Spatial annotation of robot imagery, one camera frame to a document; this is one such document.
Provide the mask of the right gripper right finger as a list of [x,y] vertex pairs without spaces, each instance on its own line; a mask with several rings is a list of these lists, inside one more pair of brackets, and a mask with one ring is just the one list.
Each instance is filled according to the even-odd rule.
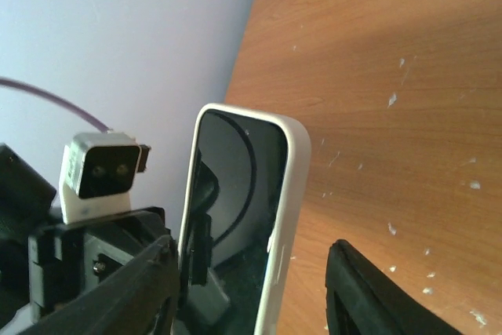
[[415,301],[352,244],[339,239],[326,265],[330,334],[458,334]]

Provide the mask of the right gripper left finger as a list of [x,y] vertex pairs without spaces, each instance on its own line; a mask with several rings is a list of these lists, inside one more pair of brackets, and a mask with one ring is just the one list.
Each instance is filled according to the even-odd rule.
[[23,334],[171,334],[180,293],[178,254],[163,235],[96,288]]

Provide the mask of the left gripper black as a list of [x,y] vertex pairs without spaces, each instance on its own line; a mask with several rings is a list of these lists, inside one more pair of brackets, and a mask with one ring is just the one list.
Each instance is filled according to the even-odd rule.
[[169,233],[160,207],[39,228],[28,239],[31,316],[89,292]]

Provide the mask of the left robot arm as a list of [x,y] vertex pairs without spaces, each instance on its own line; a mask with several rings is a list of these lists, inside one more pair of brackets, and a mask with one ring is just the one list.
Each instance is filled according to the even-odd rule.
[[28,305],[36,321],[90,295],[108,304],[100,284],[115,280],[150,244],[171,234],[164,211],[131,213],[65,225],[52,206],[56,189],[12,148],[1,146],[1,325]]

